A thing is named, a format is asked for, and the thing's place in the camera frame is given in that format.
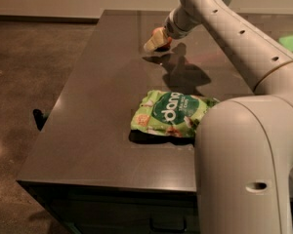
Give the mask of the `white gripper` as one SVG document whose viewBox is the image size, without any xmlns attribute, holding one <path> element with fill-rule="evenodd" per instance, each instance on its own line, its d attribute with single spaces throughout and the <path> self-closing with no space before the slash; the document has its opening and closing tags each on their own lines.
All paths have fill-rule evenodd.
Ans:
<svg viewBox="0 0 293 234">
<path fill-rule="evenodd" d="M 167 47 L 170 44 L 169 37 L 173 39 L 182 39 L 189 35 L 199 22 L 189 15 L 183 7 L 177 7 L 170 12 L 164 22 L 164 30 L 157 30 L 144 44 L 144 50 L 147 53 Z"/>
</svg>

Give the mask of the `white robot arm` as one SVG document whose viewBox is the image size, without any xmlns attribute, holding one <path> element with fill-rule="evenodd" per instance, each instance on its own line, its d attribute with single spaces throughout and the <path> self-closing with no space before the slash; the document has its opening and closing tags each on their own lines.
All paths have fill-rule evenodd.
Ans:
<svg viewBox="0 0 293 234">
<path fill-rule="evenodd" d="M 196 132 L 201 234 L 293 234 L 293 53 L 236 14 L 230 0 L 180 0 L 160 39 L 204 25 L 252 91 L 208 110 Z"/>
</svg>

